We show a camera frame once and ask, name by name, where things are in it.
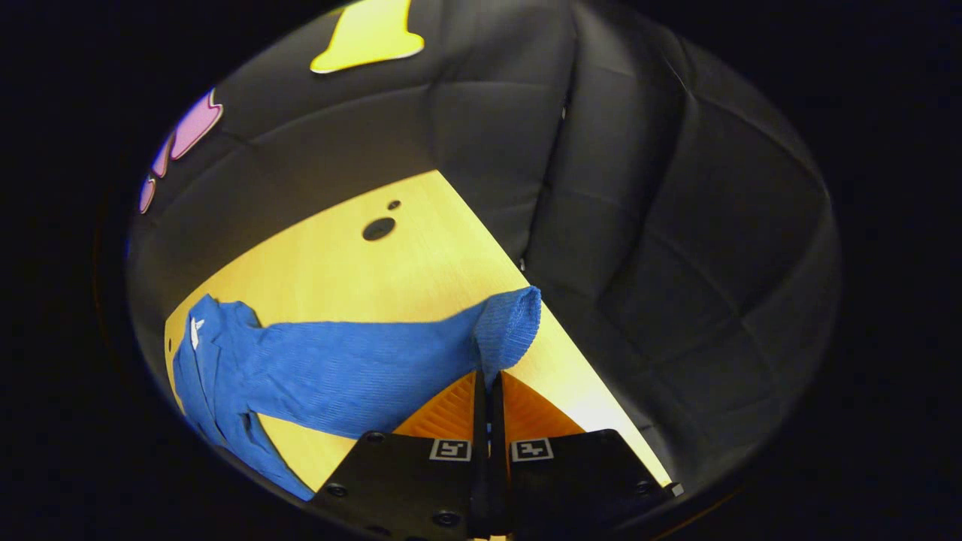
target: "pink sticker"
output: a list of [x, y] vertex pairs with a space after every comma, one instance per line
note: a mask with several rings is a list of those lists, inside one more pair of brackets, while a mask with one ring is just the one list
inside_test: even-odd
[[174, 134], [170, 134], [164, 142], [164, 146], [161, 147], [161, 152], [154, 159], [154, 165], [150, 168], [157, 175], [157, 178], [164, 178], [164, 175], [167, 174], [167, 157], [170, 156], [170, 144], [173, 141]]
[[223, 113], [224, 106], [214, 103], [214, 91], [211, 90], [191, 107], [177, 124], [173, 145], [170, 148], [170, 158], [180, 160], [188, 150], [207, 135], [207, 132], [211, 131]]
[[157, 183], [154, 181], [154, 177], [148, 176], [147, 180], [143, 183], [143, 188], [140, 189], [140, 213], [145, 214], [147, 208], [150, 207], [150, 202], [154, 200], [154, 192], [157, 190]]

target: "black padded wall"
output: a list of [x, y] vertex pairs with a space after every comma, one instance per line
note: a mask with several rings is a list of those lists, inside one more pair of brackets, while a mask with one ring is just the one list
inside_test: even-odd
[[788, 120], [721, 61], [620, 6], [573, 12], [529, 279], [696, 488], [771, 436], [819, 366], [839, 298], [829, 198]]

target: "black cushioned panel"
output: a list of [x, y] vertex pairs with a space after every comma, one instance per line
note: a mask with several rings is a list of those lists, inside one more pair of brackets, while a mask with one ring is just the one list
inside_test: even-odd
[[572, 11], [528, 278], [697, 489], [773, 434], [819, 365], [840, 279], [828, 196], [788, 121], [721, 61], [624, 7]]
[[217, 85], [223, 119], [134, 219], [134, 324], [166, 392], [164, 321], [203, 280], [438, 168], [687, 490], [773, 434], [819, 365], [840, 270], [818, 169], [771, 103], [606, 2], [414, 0], [424, 51], [316, 75], [336, 22]]

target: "screw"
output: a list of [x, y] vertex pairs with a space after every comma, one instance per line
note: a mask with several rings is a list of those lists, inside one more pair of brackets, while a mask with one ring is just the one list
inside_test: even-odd
[[435, 524], [437, 524], [438, 526], [443, 526], [445, 528], [452, 528], [454, 526], [457, 526], [458, 522], [460, 521], [461, 521], [461, 517], [449, 511], [441, 511], [440, 513], [434, 516]]
[[327, 485], [327, 493], [335, 498], [343, 498], [347, 496], [347, 489], [338, 483], [331, 483]]

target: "blue cloth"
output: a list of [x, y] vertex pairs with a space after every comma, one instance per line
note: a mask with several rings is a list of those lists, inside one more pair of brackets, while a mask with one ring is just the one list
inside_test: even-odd
[[475, 370], [491, 388], [528, 350], [541, 292], [489, 297], [440, 322], [277, 323], [242, 302], [200, 299], [174, 355], [174, 386], [198, 432], [303, 500], [314, 492], [278, 454], [255, 415], [357, 438], [390, 432]]

